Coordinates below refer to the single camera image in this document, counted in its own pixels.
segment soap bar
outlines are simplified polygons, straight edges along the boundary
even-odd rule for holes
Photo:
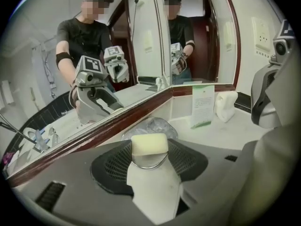
[[[163,133],[132,136],[132,155],[145,156],[168,152],[167,137]]]

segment mirror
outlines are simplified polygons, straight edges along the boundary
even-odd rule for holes
[[[172,84],[232,84],[236,31],[227,0],[164,0]]]
[[[23,0],[1,38],[2,169],[169,86],[157,21],[155,0]]]

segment light switch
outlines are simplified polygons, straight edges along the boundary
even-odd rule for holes
[[[252,17],[255,48],[269,52],[271,41],[269,37],[269,25],[263,19]]]
[[[141,8],[145,2],[146,2],[146,0],[138,0],[137,8]]]
[[[234,24],[231,21],[228,21],[224,25],[224,44],[228,48],[231,45],[235,45],[235,32]]]
[[[152,52],[152,48],[153,48],[152,34],[151,34],[151,30],[148,30],[144,35],[144,50],[146,53],[149,53]]]

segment wooden mirror frame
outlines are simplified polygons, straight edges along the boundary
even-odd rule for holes
[[[229,91],[236,90],[238,83],[238,76],[240,70],[240,60],[241,60],[241,40],[240,32],[238,26],[237,15],[232,3],[232,0],[228,0],[230,9],[234,19],[234,26],[236,31],[237,38],[237,66],[236,73],[234,77],[233,84],[215,84],[215,91]],[[219,38],[216,37],[215,42],[217,42],[219,48]],[[142,119],[150,112],[161,106],[167,100],[172,97],[185,96],[192,94],[192,86],[170,86],[169,88],[162,90],[155,95],[147,98],[146,100],[138,103],[136,106],[129,108],[125,112],[121,113],[119,116],[112,118],[110,121],[103,125],[95,127],[93,130],[80,135],[76,139],[67,142],[56,150],[51,151],[45,156],[33,161],[31,164],[18,171],[14,175],[8,177],[8,182],[11,187],[19,186],[23,183],[26,183],[35,175],[43,171],[46,167],[52,164],[56,159],[59,159],[65,155],[74,152],[80,152],[99,146],[101,143],[112,138],[114,135],[120,133],[124,129],[131,126],[136,121]]]

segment black tile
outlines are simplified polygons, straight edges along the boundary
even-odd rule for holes
[[[237,156],[229,155],[229,156],[226,156],[225,159],[228,161],[236,162]]]
[[[28,120],[27,122],[25,122],[25,124],[20,128],[20,132],[21,132],[21,133],[23,133],[23,131],[24,131],[24,129],[25,129],[26,127],[30,127],[30,126],[29,126],[30,121],[31,121],[31,120]]]
[[[39,129],[37,123],[34,120],[32,120],[31,122],[29,122],[28,127],[32,128],[34,130],[38,130]]]
[[[71,104],[69,103],[69,95],[64,96],[63,99],[64,99],[64,101],[65,101],[65,103],[66,103],[66,105],[67,105],[67,107],[68,107],[68,111],[69,111],[69,110],[72,110],[73,107],[72,107]]]
[[[54,109],[59,117],[62,117],[62,112],[68,111],[68,107],[67,107],[63,97],[59,97],[55,101],[53,101],[52,106],[54,107]]]
[[[245,112],[248,112],[248,113],[251,113],[251,109],[250,108],[247,108],[247,107],[245,107],[245,106],[243,106],[243,105],[239,105],[239,104],[234,104],[234,106],[235,106],[235,108],[237,108],[237,109],[240,109],[240,110],[243,110],[243,111],[245,111]]]
[[[35,123],[37,123],[39,130],[42,130],[44,127],[47,126],[41,115],[34,116],[33,120]]]
[[[17,139],[17,141],[16,141],[13,148],[16,148],[17,150],[19,150],[19,145],[20,145],[22,140],[23,140],[23,137],[19,135],[19,138]]]
[[[244,93],[241,92],[238,93],[238,98],[236,100],[236,103],[251,109],[251,97]]]
[[[62,96],[62,97],[64,97],[64,96],[69,96],[69,91],[67,91],[67,92],[65,92],[65,93],[63,93],[63,94],[61,94],[61,96]]]
[[[156,77],[139,76],[138,81],[145,84],[156,84]]]
[[[186,212],[187,210],[189,210],[189,207],[186,203],[184,203],[184,201],[180,198],[179,201],[179,205],[178,205],[178,210],[177,210],[177,216]]]
[[[18,150],[18,148],[17,148],[17,146],[16,146],[16,147],[14,147],[14,148],[12,148],[12,149],[10,150],[10,153],[16,153],[17,150]]]
[[[51,124],[51,123],[53,123],[55,121],[54,118],[52,117],[52,115],[50,114],[49,110],[44,111],[41,114],[41,117],[43,118],[44,122],[47,125],[49,125],[49,124]]]
[[[50,105],[50,106],[47,106],[47,107],[48,107],[49,113],[51,114],[52,118],[56,121],[59,118],[59,116],[56,113],[53,105]]]
[[[11,150],[14,148],[14,146],[15,146],[15,144],[16,144],[16,141],[19,139],[19,137],[20,137],[19,134],[16,134],[16,135],[13,137],[13,139],[10,141],[8,147],[7,147],[6,150],[5,150],[4,155],[5,155],[6,153],[11,152]]]

